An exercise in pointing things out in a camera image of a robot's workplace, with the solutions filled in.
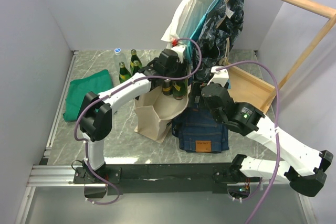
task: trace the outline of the gray marble table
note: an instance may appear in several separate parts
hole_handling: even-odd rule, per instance
[[[138,50],[143,64],[157,57],[161,50]],[[130,59],[130,50],[124,51]],[[80,51],[76,55],[70,74],[70,81],[88,77],[103,69],[108,69],[113,84],[119,84],[118,74],[113,63],[113,50]],[[229,61],[257,60],[252,50],[233,50]],[[247,72],[262,78],[257,65],[247,64],[241,67]],[[268,112],[273,120],[274,114]],[[107,164],[149,164],[149,163],[219,163],[231,162],[236,154],[246,154],[255,158],[275,160],[275,154],[257,142],[233,132],[229,132],[229,151],[219,154],[187,153],[178,147],[178,139],[171,132],[164,142],[159,144],[134,132],[138,124],[134,112],[134,102],[130,101],[113,116],[113,129],[106,137],[104,155]],[[83,159],[84,145],[73,137],[74,122],[67,123],[60,118],[56,125],[56,134],[48,165],[69,165],[75,159]]]

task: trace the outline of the clear plastic bottle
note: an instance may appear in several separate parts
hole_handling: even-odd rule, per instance
[[[113,60],[114,60],[114,66],[115,66],[115,69],[116,69],[117,73],[119,73],[119,63],[120,62],[128,62],[126,60],[125,54],[121,51],[121,49],[119,47],[114,50]]]

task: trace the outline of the white panel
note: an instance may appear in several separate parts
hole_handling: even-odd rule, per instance
[[[46,0],[71,49],[159,49],[181,0]],[[282,1],[245,0],[238,49],[258,50]]]
[[[315,0],[336,7],[336,0]],[[288,4],[283,5],[259,51],[259,60],[280,80],[299,54],[327,22]],[[281,92],[279,125],[299,141],[317,150],[336,153],[336,29],[333,28]],[[336,166],[326,172],[324,188],[311,198],[319,223],[334,223]]]
[[[288,187],[274,185],[251,224],[305,223],[298,194]],[[207,191],[125,194],[110,206],[93,206],[84,201],[83,188],[37,188],[27,224],[240,224],[263,192],[243,204],[232,202],[227,194]]]
[[[43,156],[71,51],[42,0],[0,0],[0,216],[14,223]]]

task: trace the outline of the wooden frame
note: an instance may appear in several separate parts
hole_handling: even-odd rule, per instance
[[[305,48],[298,60],[289,69],[285,77],[279,82],[281,89],[289,78],[300,67],[304,60],[311,54],[319,42],[331,30],[336,23],[336,9],[322,5],[311,0],[282,0],[289,4],[298,6],[322,17],[328,18],[327,23],[317,33],[311,43]],[[252,76],[251,74],[233,67],[229,70],[230,80],[233,83],[230,94],[236,101],[246,101],[266,112],[275,98],[274,86]]]

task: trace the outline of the green towel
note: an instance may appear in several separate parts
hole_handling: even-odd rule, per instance
[[[107,69],[95,73],[89,77],[70,82],[68,96],[65,100],[66,110],[63,114],[64,121],[72,122],[77,116],[84,96],[92,91],[98,94],[113,88],[112,80]]]

